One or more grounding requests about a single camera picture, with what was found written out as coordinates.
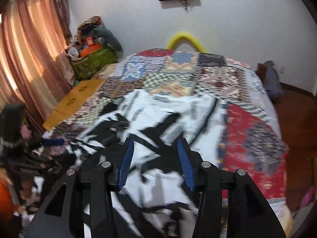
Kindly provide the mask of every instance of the red patterned fabric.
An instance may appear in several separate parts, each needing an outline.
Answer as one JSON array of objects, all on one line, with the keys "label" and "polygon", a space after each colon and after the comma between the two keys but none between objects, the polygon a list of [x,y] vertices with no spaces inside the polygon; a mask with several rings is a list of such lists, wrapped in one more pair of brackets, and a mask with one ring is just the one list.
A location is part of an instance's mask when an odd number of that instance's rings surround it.
[{"label": "red patterned fabric", "polygon": [[[276,135],[264,122],[252,116],[238,105],[228,105],[227,147],[223,169],[231,172],[234,172],[238,168],[245,169],[266,199],[284,197],[286,186],[284,178],[286,176],[286,152],[280,153],[280,162],[276,164],[273,168],[274,170],[270,169],[271,172],[269,173],[264,168],[262,171],[257,170],[255,163],[248,160],[249,150],[246,147],[250,146],[250,132],[254,130],[254,126],[256,125],[260,125],[266,129],[266,131],[262,132],[262,135],[265,135],[263,140],[267,140],[267,137],[275,140]],[[266,149],[267,153],[274,154],[274,151],[269,151],[270,147],[268,147],[267,141],[262,142],[259,139],[256,142],[260,142],[260,144],[255,145],[263,148],[263,151]],[[278,146],[279,144],[287,150],[287,147],[281,141],[278,141]]]},{"label": "red patterned fabric", "polygon": [[157,49],[157,50],[142,51],[136,55],[162,57],[162,56],[172,55],[174,52],[175,52],[175,50]]}]

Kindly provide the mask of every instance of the black and white cloth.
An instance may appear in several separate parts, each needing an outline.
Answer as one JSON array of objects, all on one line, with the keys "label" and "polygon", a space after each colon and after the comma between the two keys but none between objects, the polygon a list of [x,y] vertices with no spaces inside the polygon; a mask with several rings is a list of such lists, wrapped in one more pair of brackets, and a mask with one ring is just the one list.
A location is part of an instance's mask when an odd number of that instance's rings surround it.
[{"label": "black and white cloth", "polygon": [[[77,136],[77,145],[89,154],[103,147],[101,130],[106,121],[128,122],[121,142],[134,140],[134,156],[126,185],[112,193],[120,237],[190,238],[198,212],[199,198],[192,194],[182,176],[177,141],[185,137],[191,149],[204,160],[218,165],[218,148],[226,129],[227,104],[211,96],[151,96],[143,90],[127,94],[117,109],[100,116]],[[82,149],[69,152],[82,161]],[[89,214],[89,205],[85,209]],[[85,237],[90,237],[85,224]]]}]

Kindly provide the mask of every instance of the bed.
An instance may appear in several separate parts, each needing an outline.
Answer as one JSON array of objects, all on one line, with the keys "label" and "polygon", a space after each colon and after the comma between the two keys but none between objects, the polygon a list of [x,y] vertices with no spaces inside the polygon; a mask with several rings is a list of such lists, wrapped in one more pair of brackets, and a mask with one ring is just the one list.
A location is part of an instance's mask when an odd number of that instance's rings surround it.
[{"label": "bed", "polygon": [[[287,146],[275,109],[248,64],[220,55],[152,49],[104,67],[95,78],[105,81],[78,111],[46,133],[64,138],[65,146],[46,153],[75,154],[72,167],[79,168],[94,148],[102,147],[106,121],[128,122],[120,139],[134,139],[134,158],[126,186],[112,194],[120,237],[191,237],[198,201],[183,181],[174,147],[180,137],[221,169],[244,168],[289,232]],[[227,203],[224,194],[222,237]],[[84,212],[89,215],[89,204]]]}]

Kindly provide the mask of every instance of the gray cloth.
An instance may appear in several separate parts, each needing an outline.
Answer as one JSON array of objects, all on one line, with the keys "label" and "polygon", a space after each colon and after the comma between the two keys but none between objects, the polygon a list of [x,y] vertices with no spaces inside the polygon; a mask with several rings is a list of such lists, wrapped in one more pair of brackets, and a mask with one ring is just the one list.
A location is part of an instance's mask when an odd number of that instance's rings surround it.
[{"label": "gray cloth", "polygon": [[283,95],[283,89],[280,85],[280,77],[274,69],[274,63],[272,61],[266,61],[264,65],[267,67],[267,71],[265,80],[263,81],[263,87],[265,88],[269,98],[274,101]]},{"label": "gray cloth", "polygon": [[94,28],[90,32],[91,36],[101,38],[100,44],[102,46],[109,46],[116,52],[122,51],[122,47],[119,43],[119,41],[115,38],[115,36],[112,34],[112,32],[106,28],[103,27],[97,27]]}]

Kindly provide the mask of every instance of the baseboard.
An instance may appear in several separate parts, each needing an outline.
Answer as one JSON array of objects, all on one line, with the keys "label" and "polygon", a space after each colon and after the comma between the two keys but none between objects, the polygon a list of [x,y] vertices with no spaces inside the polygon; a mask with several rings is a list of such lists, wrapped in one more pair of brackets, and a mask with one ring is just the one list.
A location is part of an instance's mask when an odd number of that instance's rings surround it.
[{"label": "baseboard", "polygon": [[295,87],[295,86],[292,86],[292,85],[289,85],[289,84],[286,84],[286,83],[281,83],[281,86],[283,89],[287,89],[287,90],[290,90],[290,91],[294,91],[294,92],[297,92],[297,93],[300,93],[300,94],[304,94],[308,97],[314,97],[313,93],[307,91],[307,90],[304,90],[304,89],[301,89],[299,87]]}]

